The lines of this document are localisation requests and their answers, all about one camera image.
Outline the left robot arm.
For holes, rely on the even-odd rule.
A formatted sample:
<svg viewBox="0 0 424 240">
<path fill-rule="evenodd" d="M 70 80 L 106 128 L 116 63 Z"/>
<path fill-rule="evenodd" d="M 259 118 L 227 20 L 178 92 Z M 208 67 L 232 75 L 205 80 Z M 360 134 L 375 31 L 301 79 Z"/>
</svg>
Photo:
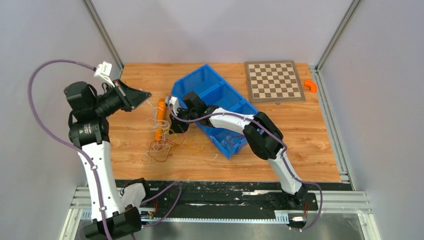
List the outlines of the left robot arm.
<svg viewBox="0 0 424 240">
<path fill-rule="evenodd" d="M 84 82 L 64 89 L 71 107 L 69 140 L 83 163 L 90 199 L 91 224 L 83 228 L 89 240 L 117 240 L 134 235 L 142 228 L 139 207 L 153 201 L 144 178 L 130 181 L 118 192 L 111 164 L 108 117 L 122 110 L 131 112 L 151 97 L 150 92 L 134 89 L 121 80 L 112 82 L 104 94 Z"/>
</svg>

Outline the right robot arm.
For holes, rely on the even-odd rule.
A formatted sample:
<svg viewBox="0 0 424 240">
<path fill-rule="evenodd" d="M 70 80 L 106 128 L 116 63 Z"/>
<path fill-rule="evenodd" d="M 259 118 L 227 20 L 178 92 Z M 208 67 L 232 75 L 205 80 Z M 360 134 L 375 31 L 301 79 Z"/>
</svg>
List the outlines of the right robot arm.
<svg viewBox="0 0 424 240">
<path fill-rule="evenodd" d="M 218 105 L 206 105 L 193 91 L 185 96 L 186 107 L 181 107 L 179 99 L 172 95 L 166 97 L 165 103 L 170 108 L 171 123 L 178 130 L 186 131 L 189 124 L 198 123 L 241 134 L 251 151 L 272 167 L 282 191 L 286 193 L 286 204 L 298 209 L 305 203 L 307 187 L 289 161 L 282 132 L 264 112 L 241 114 Z"/>
</svg>

